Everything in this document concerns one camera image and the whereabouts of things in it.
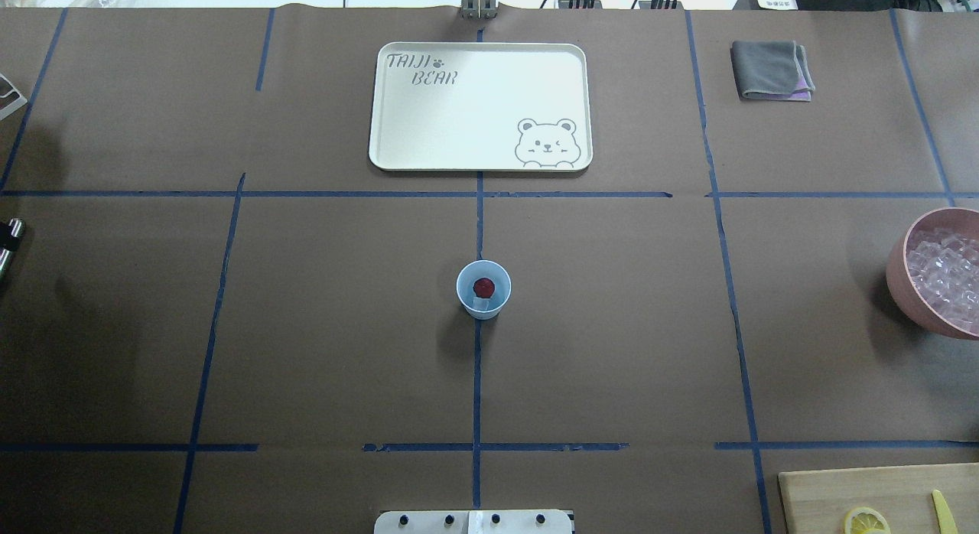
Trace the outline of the light blue plastic cup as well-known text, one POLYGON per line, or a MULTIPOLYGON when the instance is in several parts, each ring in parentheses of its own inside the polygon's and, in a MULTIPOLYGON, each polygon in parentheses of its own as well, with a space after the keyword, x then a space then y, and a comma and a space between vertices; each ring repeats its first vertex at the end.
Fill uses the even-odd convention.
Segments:
POLYGON ((478 321, 495 318, 512 294, 509 272, 494 261, 475 261, 456 277, 456 296, 462 307, 478 321))

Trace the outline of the red strawberry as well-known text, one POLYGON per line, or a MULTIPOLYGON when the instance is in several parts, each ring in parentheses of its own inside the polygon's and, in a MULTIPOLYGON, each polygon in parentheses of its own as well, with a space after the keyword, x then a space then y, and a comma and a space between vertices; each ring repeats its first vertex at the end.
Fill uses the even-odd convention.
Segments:
POLYGON ((490 300, 494 292, 496 292, 496 286, 494 282, 489 277, 478 278, 472 286, 473 292, 478 299, 490 300))

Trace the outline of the metal muddler black tip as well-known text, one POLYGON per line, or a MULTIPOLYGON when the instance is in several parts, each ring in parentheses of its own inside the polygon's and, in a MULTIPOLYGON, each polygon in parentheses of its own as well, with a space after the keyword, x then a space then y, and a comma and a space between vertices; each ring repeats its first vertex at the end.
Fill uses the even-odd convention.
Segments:
POLYGON ((20 249, 27 225, 21 218, 11 218, 1 225, 1 278, 10 268, 15 253, 20 249))

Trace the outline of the pile of ice cubes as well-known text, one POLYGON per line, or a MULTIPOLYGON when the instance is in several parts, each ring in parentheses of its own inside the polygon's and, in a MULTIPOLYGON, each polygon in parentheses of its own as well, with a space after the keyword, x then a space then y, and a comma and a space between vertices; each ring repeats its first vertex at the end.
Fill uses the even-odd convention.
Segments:
POLYGON ((924 301, 946 321, 970 332, 978 326, 978 242, 950 230, 915 230, 906 262, 924 301))

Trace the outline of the cream bear tray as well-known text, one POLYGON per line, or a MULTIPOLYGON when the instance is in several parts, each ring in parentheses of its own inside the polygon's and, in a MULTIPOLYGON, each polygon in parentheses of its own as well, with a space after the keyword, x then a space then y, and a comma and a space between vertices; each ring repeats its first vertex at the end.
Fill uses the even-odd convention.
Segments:
POLYGON ((379 50, 375 167, 572 174, 593 157, 587 57, 578 46, 403 41, 379 50))

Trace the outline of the grey folded cloth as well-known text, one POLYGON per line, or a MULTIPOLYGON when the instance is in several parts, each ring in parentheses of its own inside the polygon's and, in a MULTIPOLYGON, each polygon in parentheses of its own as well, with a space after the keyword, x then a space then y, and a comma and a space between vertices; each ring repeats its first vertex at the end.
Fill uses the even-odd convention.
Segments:
POLYGON ((796 41, 734 41, 730 55, 741 99, 808 103, 815 92, 808 54, 796 41))

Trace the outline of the wooden cutting board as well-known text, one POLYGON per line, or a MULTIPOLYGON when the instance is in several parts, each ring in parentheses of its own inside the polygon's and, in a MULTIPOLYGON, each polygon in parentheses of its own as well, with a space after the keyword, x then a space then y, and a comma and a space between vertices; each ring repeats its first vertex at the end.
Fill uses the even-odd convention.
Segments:
POLYGON ((950 509, 958 533, 977 531, 978 465, 909 465, 791 471, 779 474, 790 533, 843 533, 850 514, 883 516, 892 533, 939 533, 933 492, 950 509))

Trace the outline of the pink bowl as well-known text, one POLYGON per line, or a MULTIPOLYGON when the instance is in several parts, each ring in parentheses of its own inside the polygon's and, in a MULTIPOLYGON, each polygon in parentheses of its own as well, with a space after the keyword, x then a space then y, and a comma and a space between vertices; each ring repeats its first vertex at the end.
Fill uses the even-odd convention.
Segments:
POLYGON ((931 210, 892 249, 887 287, 901 311, 927 331, 977 339, 977 220, 967 207, 931 210))

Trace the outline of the lemon slices row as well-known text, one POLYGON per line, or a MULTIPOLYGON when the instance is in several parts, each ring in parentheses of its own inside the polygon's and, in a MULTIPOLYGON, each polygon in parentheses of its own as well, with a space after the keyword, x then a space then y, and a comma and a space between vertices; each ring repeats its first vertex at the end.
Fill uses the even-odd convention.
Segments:
POLYGON ((872 507, 854 507, 846 513, 842 522, 843 534, 890 534, 890 523, 881 512, 872 507))

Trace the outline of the aluminium frame post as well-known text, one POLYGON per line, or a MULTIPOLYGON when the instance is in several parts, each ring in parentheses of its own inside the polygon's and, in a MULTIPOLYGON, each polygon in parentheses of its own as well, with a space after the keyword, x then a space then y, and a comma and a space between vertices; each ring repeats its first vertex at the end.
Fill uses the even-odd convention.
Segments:
POLYGON ((499 14, 499 1, 461 0, 459 14, 462 19, 493 19, 499 14))

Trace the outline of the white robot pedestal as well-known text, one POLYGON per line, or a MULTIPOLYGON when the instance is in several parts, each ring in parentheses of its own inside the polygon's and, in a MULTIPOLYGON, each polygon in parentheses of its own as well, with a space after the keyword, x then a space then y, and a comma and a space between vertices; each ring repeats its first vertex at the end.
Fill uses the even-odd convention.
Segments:
POLYGON ((530 510, 392 510, 381 513, 374 533, 574 533, 571 512, 530 510))

